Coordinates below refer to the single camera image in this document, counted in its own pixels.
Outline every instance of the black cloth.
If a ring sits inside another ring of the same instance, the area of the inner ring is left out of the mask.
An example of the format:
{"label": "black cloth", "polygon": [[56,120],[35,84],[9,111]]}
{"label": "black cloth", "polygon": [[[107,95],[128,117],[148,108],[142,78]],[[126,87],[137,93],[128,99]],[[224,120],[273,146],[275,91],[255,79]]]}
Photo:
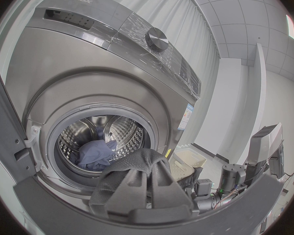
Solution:
{"label": "black cloth", "polygon": [[[165,156],[146,148],[137,149],[107,167],[100,175],[98,185],[89,201],[89,206],[93,212],[101,214],[102,208],[100,206],[103,206],[113,195],[130,169],[145,172],[148,182],[151,179],[151,168],[159,161],[162,161],[171,173],[169,162]],[[151,186],[149,185],[147,184],[147,196],[151,196]]]}
{"label": "black cloth", "polygon": [[79,148],[79,152],[72,152],[70,160],[72,163],[83,169],[91,171],[102,171],[110,166],[110,161],[115,154],[117,141],[111,140],[106,143],[104,140],[94,140]]}
{"label": "black cloth", "polygon": [[185,188],[194,188],[195,181],[199,178],[200,173],[203,171],[202,167],[194,168],[194,173],[186,178],[181,179],[177,183],[184,190]]}

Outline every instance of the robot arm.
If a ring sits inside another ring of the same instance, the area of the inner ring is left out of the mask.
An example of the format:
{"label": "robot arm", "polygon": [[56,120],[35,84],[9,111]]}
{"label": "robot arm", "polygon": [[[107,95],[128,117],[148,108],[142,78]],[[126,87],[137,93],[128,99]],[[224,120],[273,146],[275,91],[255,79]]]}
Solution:
{"label": "robot arm", "polygon": [[215,193],[211,193],[211,180],[196,180],[194,192],[187,191],[187,194],[197,203],[199,213],[230,202],[263,174],[268,161],[270,174],[276,175],[277,179],[282,178],[284,175],[282,142],[281,123],[263,127],[251,138],[246,169],[242,165],[223,165],[219,187]]}

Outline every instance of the yellow warning sticker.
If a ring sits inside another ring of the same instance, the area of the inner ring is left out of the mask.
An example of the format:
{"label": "yellow warning sticker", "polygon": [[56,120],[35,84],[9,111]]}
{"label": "yellow warning sticker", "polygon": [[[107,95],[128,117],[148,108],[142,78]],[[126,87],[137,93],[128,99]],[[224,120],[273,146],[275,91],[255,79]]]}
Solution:
{"label": "yellow warning sticker", "polygon": [[165,157],[167,158],[168,155],[170,154],[171,149],[168,149],[167,154],[165,155]]}

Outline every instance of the white wall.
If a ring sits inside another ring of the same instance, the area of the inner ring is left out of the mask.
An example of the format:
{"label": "white wall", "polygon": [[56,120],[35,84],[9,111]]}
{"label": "white wall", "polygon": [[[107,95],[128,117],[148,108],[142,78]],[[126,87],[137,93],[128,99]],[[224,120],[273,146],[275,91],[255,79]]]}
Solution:
{"label": "white wall", "polygon": [[[282,123],[284,139],[284,171],[294,172],[294,82],[276,73],[267,71],[267,94],[261,127]],[[277,217],[281,208],[286,207],[294,194],[294,176],[285,184],[289,190],[286,196],[280,196],[272,213]]]}
{"label": "white wall", "polygon": [[242,70],[247,70],[247,66],[242,66],[240,59],[220,59],[211,103],[204,123],[194,141],[213,154],[217,154],[231,124],[240,91]]}
{"label": "white wall", "polygon": [[261,44],[257,44],[254,67],[239,61],[221,59],[211,104],[194,143],[230,163],[243,164],[265,105],[266,68]]}

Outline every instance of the front-loading washing machine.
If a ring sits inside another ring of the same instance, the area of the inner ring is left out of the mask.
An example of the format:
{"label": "front-loading washing machine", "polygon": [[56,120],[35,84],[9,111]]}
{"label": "front-loading washing machine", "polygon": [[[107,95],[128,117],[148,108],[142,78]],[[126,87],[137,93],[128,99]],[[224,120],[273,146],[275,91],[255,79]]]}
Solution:
{"label": "front-loading washing machine", "polygon": [[113,160],[141,148],[168,159],[201,82],[166,39],[113,0],[44,0],[14,49],[6,89],[38,180],[89,212],[101,172],[76,166],[85,143],[117,140]]}

